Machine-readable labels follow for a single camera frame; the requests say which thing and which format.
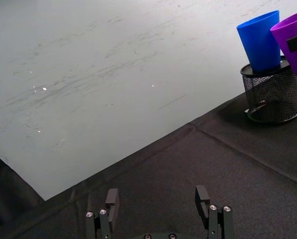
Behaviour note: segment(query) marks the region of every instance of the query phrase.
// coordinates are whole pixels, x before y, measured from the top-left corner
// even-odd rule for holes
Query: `black tablecloth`
[[[85,237],[85,213],[119,188],[115,238],[178,232],[206,238],[195,185],[234,210],[237,238],[297,239],[297,118],[261,125],[244,95],[121,160],[0,227],[0,238]]]
[[[0,160],[0,225],[36,207],[44,200],[16,172]]]

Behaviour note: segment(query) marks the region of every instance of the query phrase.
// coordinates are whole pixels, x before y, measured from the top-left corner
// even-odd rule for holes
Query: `metal bolt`
[[[169,238],[169,239],[176,239],[177,236],[176,236],[176,234],[171,233],[170,235],[168,235],[168,238]]]
[[[227,212],[229,212],[231,209],[230,209],[230,207],[225,206],[224,207],[224,210],[227,211]]]
[[[90,217],[93,216],[93,213],[92,213],[92,212],[87,212],[86,216],[87,216],[88,218],[90,218]]]
[[[210,208],[211,210],[216,210],[216,209],[217,209],[217,207],[216,207],[215,205],[210,205],[209,208]]]

